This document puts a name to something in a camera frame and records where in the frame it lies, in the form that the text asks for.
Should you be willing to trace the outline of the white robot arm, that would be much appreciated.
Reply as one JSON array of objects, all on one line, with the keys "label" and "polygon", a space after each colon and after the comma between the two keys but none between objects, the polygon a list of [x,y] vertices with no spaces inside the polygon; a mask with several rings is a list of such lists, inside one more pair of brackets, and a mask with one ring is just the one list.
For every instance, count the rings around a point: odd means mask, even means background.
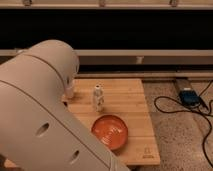
[{"label": "white robot arm", "polygon": [[0,154],[24,171],[129,171],[62,102],[79,69],[47,40],[0,65]]}]

